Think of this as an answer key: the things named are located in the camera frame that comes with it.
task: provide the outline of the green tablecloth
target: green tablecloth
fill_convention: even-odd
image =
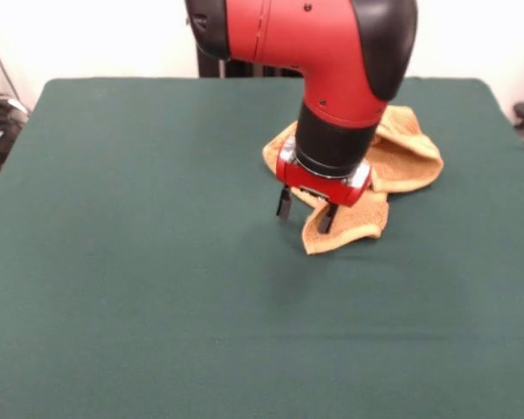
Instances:
[[[261,159],[301,95],[46,86],[0,177],[0,419],[524,419],[524,146],[488,88],[407,80],[445,172],[318,257]]]

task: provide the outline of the tan towel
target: tan towel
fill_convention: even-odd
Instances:
[[[274,174],[281,145],[296,127],[294,122],[262,151],[265,164]],[[424,188],[444,167],[438,148],[423,134],[416,115],[406,106],[388,107],[365,160],[372,167],[370,189],[352,208],[340,207],[327,235],[317,229],[328,203],[292,189],[295,196],[314,208],[302,232],[308,254],[333,251],[364,237],[379,238],[388,222],[388,193]]]

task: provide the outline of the black cable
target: black cable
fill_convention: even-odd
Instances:
[[[14,93],[14,96],[16,96],[16,99],[19,100],[19,94],[17,93],[16,87],[11,82],[10,75],[8,74],[8,72],[6,72],[6,67],[4,67],[1,58],[0,58],[0,69],[2,70],[4,77],[8,81],[8,84],[10,85],[11,91]]]

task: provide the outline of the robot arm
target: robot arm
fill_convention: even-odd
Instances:
[[[417,31],[416,0],[186,4],[205,53],[289,68],[304,76],[297,130],[288,145],[293,152],[284,153],[289,159],[278,162],[277,176],[285,193],[301,188],[332,205],[353,205],[369,180],[363,157],[407,70]]]

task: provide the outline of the towel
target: towel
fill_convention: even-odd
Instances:
[[[262,150],[264,162],[274,174],[281,146],[296,127],[295,121]],[[408,193],[431,185],[445,165],[440,151],[422,132],[417,116],[407,106],[388,106],[365,161],[372,168],[369,189],[353,207],[339,208],[326,235],[318,232],[318,225],[328,203],[292,188],[294,196],[314,208],[302,231],[307,254],[333,251],[365,237],[379,238],[388,222],[388,194]]]

